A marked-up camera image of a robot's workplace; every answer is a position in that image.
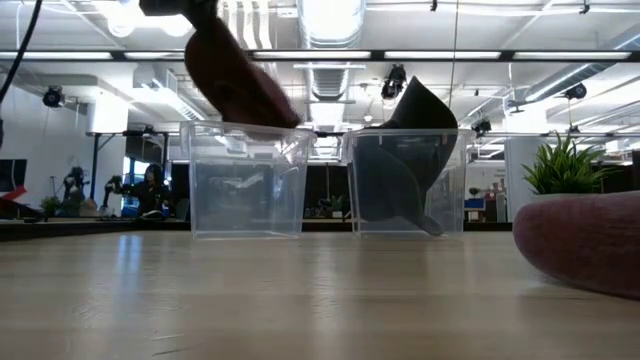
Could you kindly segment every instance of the wooden table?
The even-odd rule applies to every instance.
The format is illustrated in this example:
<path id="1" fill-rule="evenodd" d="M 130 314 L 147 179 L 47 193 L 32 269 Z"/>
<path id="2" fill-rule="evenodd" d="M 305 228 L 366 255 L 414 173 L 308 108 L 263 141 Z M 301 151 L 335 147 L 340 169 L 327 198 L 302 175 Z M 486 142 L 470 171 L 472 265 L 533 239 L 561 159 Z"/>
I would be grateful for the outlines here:
<path id="1" fill-rule="evenodd" d="M 509 233 L 0 244 L 0 359 L 639 359 L 640 303 L 555 283 Z"/>

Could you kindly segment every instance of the cable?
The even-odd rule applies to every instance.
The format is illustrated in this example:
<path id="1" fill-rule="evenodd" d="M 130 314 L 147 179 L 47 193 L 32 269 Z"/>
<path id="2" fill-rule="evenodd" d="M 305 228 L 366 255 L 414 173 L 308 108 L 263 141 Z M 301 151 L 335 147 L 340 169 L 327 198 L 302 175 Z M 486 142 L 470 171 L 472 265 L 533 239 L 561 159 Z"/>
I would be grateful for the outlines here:
<path id="1" fill-rule="evenodd" d="M 22 58 L 24 57 L 24 53 L 27 51 L 27 46 L 31 41 L 31 36 L 33 35 L 33 30 L 36 28 L 36 22 L 38 21 L 38 16 L 40 15 L 40 9 L 42 8 L 43 0 L 36 0 L 36 5 L 33 8 L 33 14 L 31 15 L 31 21 L 29 22 L 29 27 L 27 28 L 27 32 L 24 34 L 24 38 L 22 39 L 22 44 L 20 45 L 20 49 L 18 50 L 18 54 L 16 58 L 13 60 L 13 65 L 11 65 L 11 69 L 7 74 L 7 78 L 2 85 L 2 89 L 0 90 L 0 105 L 4 101 L 5 96 L 7 96 L 7 92 L 9 92 L 9 86 L 11 86 L 11 82 L 13 78 L 16 76 L 18 72 L 18 67 L 20 67 L 20 63 L 22 62 Z"/>
<path id="2" fill-rule="evenodd" d="M 460 17 L 460 13 L 458 9 L 460 8 L 460 0 L 456 1 L 456 22 L 455 27 L 453 29 L 453 59 L 451 63 L 451 83 L 449 84 L 449 109 L 451 109 L 451 101 L 453 101 L 453 81 L 456 72 L 456 51 L 458 50 L 458 19 Z"/>

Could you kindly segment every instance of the plastic container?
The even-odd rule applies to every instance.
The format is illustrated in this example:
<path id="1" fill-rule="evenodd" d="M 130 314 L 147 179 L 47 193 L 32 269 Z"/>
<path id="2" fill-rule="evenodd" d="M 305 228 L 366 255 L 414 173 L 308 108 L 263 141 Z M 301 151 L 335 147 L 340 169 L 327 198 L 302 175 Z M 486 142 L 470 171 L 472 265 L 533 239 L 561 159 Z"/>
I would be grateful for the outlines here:
<path id="1" fill-rule="evenodd" d="M 301 234 L 314 133 L 221 122 L 185 122 L 180 133 L 195 240 Z"/>
<path id="2" fill-rule="evenodd" d="M 345 134 L 353 231 L 462 232 L 470 130 L 364 129 Z"/>

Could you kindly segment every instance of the green plant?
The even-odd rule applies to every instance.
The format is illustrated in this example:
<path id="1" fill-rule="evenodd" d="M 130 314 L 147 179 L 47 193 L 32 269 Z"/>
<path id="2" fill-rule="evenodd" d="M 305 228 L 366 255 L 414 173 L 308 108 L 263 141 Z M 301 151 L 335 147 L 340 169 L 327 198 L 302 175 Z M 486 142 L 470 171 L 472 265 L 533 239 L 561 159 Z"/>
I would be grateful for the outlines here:
<path id="1" fill-rule="evenodd" d="M 524 179 L 539 195 L 594 193 L 608 171 L 594 170 L 591 162 L 604 151 L 593 150 L 593 147 L 578 151 L 569 134 L 565 140 L 558 133 L 556 136 L 555 149 L 548 144 L 540 145 L 533 169 L 522 165 L 527 173 Z"/>
<path id="2" fill-rule="evenodd" d="M 62 203 L 55 196 L 47 196 L 40 202 L 40 207 L 44 211 L 45 216 L 53 217 L 56 215 L 56 211 L 60 209 Z"/>
<path id="3" fill-rule="evenodd" d="M 469 194 L 471 194 L 471 196 L 473 196 L 474 198 L 476 197 L 476 195 L 478 195 L 480 193 L 480 189 L 478 188 L 470 188 L 469 189 Z"/>

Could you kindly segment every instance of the black cloth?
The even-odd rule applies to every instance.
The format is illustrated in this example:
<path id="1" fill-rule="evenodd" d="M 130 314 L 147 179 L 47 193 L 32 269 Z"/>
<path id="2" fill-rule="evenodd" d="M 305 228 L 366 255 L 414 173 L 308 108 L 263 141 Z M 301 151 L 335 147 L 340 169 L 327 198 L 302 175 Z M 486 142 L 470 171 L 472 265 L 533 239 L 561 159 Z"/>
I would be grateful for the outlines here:
<path id="1" fill-rule="evenodd" d="M 437 222 L 424 216 L 426 194 L 445 168 L 456 145 L 458 123 L 449 108 L 416 77 L 405 89 L 391 119 L 379 129 L 451 129 L 443 135 L 361 137 L 354 148 L 361 177 L 358 192 L 379 194 L 360 197 L 360 214 L 368 221 L 402 217 L 430 234 L 442 232 Z"/>

